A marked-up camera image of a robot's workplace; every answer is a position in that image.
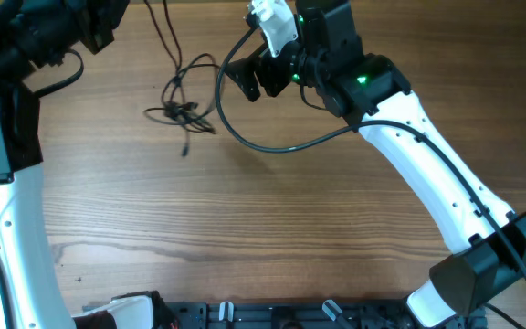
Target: table surface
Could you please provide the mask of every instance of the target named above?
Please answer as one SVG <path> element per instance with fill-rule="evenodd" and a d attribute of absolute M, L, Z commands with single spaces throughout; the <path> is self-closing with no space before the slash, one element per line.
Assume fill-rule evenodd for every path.
<path fill-rule="evenodd" d="M 388 56 L 470 168 L 526 210 L 526 1 L 355 1 L 352 9 L 365 51 Z M 165 27 L 161 6 L 154 10 Z M 184 63 L 202 52 L 220 62 L 247 29 L 245 10 L 171 5 Z M 182 158 L 182 129 L 142 115 L 159 105 L 174 70 L 143 5 L 130 5 L 97 56 L 75 49 L 85 73 L 42 100 L 39 131 L 47 233 L 71 312 L 144 290 L 167 301 L 399 298 L 448 255 L 415 194 L 356 134 L 263 154 L 212 114 L 217 134 L 193 134 Z M 67 57 L 26 83 L 42 87 L 77 67 Z M 189 100 L 208 103 L 210 69 L 184 83 Z M 295 86 L 251 104 L 229 83 L 223 103 L 236 129 L 265 145 L 343 126 L 305 107 Z M 526 325 L 524 282 L 494 302 Z"/>

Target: black plastic housing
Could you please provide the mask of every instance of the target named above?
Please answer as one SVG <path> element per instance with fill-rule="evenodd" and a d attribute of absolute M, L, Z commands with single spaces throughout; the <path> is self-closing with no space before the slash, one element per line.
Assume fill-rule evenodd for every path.
<path fill-rule="evenodd" d="M 225 73 L 250 101 L 260 97 L 259 85 L 276 97 L 296 81 L 314 87 L 326 110 L 355 125 L 366 113 L 377 113 L 380 101 L 399 91 L 411 92 L 391 60 L 363 54 L 348 0 L 298 0 L 296 7 L 298 40 L 285 45 L 276 58 L 264 44 L 227 66 Z M 361 76 L 368 77 L 367 83 L 359 83 Z"/>
<path fill-rule="evenodd" d="M 502 228 L 526 267 L 526 212 Z M 429 270 L 442 299 L 456 313 L 468 315 L 522 276 L 496 233 L 472 239 L 472 248 L 452 255 Z"/>
<path fill-rule="evenodd" d="M 42 162 L 37 138 L 39 99 L 22 83 L 0 80 L 0 183 L 13 173 Z"/>
<path fill-rule="evenodd" d="M 24 0 L 0 16 L 0 78 L 21 81 L 34 63 L 39 68 L 61 64 L 78 41 L 96 54 L 113 41 L 129 0 Z"/>

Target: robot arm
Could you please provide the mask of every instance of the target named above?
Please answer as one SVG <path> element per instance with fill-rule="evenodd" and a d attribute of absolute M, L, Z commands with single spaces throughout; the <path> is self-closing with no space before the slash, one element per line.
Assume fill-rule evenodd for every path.
<path fill-rule="evenodd" d="M 456 314 L 468 315 L 518 280 L 522 276 L 518 267 L 526 268 L 526 213 L 515 216 L 468 169 L 427 118 L 409 81 L 393 62 L 363 54 L 350 3 L 297 0 L 298 14 L 292 25 L 297 26 L 299 37 L 288 42 L 284 37 L 274 39 L 266 29 L 271 29 L 269 22 L 288 16 L 282 11 L 289 9 L 266 2 L 272 1 L 253 0 L 247 23 L 251 31 L 263 29 L 267 44 L 280 45 L 281 52 L 269 55 L 258 49 L 258 56 L 254 53 L 228 63 L 235 47 L 221 72 L 228 63 L 226 74 L 250 101 L 259 96 L 257 81 L 271 97 L 291 81 L 301 90 L 314 87 L 326 110 L 372 143 L 411 186 L 453 254 L 433 267 L 430 280 L 407 298 L 419 323 L 432 327 Z M 265 10 L 257 10 L 257 5 Z M 219 99 L 217 106 L 229 131 L 253 147 L 224 119 Z M 266 151 L 258 145 L 254 148 Z M 508 244 L 521 256 L 519 262 Z"/>

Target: tangled cable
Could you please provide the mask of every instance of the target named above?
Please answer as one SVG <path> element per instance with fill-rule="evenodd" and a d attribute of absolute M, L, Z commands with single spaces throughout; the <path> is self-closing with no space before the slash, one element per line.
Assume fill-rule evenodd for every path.
<path fill-rule="evenodd" d="M 190 149 L 190 133 L 216 133 L 215 128 L 205 118 L 206 115 L 210 114 L 216 108 L 216 106 L 215 106 L 215 97 L 213 95 L 213 98 L 210 101 L 210 104 L 206 107 L 205 111 L 202 112 L 201 114 L 196 113 L 195 110 L 198 108 L 198 103 L 186 101 L 182 80 L 184 79 L 186 73 L 188 73 L 190 69 L 197 69 L 197 68 L 214 68 L 215 79 L 216 79 L 216 76 L 218 75 L 218 71 L 220 70 L 220 67 L 216 65 L 215 58 L 212 55 L 208 53 L 204 53 L 194 58 L 190 62 L 190 64 L 188 64 L 188 66 L 182 68 L 182 49 L 180 48 L 180 44 L 178 43 L 178 38 L 174 32 L 174 28 L 172 27 L 172 21 L 170 20 L 170 14 L 168 12 L 168 4 L 166 0 L 162 0 L 163 11 L 165 13 L 165 20 L 168 24 L 170 32 L 172 33 L 174 44 L 178 50 L 178 60 L 177 61 L 172 51 L 168 48 L 167 44 L 165 43 L 165 39 L 163 38 L 162 30 L 159 28 L 157 24 L 155 15 L 153 14 L 152 7 L 150 6 L 148 0 L 143 0 L 143 2 L 145 3 L 145 5 L 147 6 L 150 12 L 153 26 L 155 27 L 155 30 L 157 31 L 157 34 L 160 37 L 160 40 L 162 41 L 163 47 L 165 48 L 165 51 L 168 53 L 168 56 L 172 59 L 172 62 L 175 66 L 174 76 L 163 87 L 162 97 L 161 97 L 162 106 L 146 109 L 145 111 L 143 111 L 143 115 L 145 115 L 146 118 L 148 118 L 149 120 L 153 122 L 182 127 L 182 129 L 184 129 L 184 132 L 185 132 L 185 143 L 184 143 L 184 148 L 182 150 L 182 156 L 187 156 L 189 149 Z M 196 64 L 202 58 L 210 59 L 210 63 Z M 166 99 L 166 93 L 168 93 L 168 90 L 170 90 L 170 88 L 171 88 L 171 91 L 169 94 L 169 98 Z M 174 96 L 177 91 L 180 91 L 180 96 L 182 98 L 181 103 L 174 100 Z M 163 117 L 165 119 L 163 118 L 158 119 L 157 117 L 152 116 L 151 115 L 152 111 L 162 111 Z"/>

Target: wooden table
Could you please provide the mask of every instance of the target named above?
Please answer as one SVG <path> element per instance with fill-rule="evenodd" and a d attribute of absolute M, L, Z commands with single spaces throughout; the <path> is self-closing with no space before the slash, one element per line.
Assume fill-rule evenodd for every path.
<path fill-rule="evenodd" d="M 355 1 L 352 8 L 365 51 L 391 58 L 472 170 L 526 210 L 526 1 Z M 165 27 L 162 7 L 154 9 Z M 185 63 L 202 52 L 220 62 L 246 31 L 242 3 L 171 11 Z M 262 154 L 213 114 L 218 134 L 192 135 L 182 158 L 183 131 L 142 116 L 159 105 L 173 74 L 143 5 L 130 5 L 115 39 L 94 57 L 76 45 L 83 77 L 41 105 L 47 233 L 71 312 L 143 290 L 168 301 L 399 298 L 448 255 L 414 193 L 356 134 L 295 154 Z M 258 43 L 254 37 L 239 56 Z M 28 85 L 67 77 L 77 62 L 66 62 Z M 212 76 L 190 73 L 188 98 L 206 104 Z M 265 145 L 343 126 L 305 107 L 295 86 L 251 104 L 229 83 L 224 106 L 238 131 Z M 494 302 L 526 324 L 523 281 Z M 492 327 L 508 327 L 492 319 Z"/>

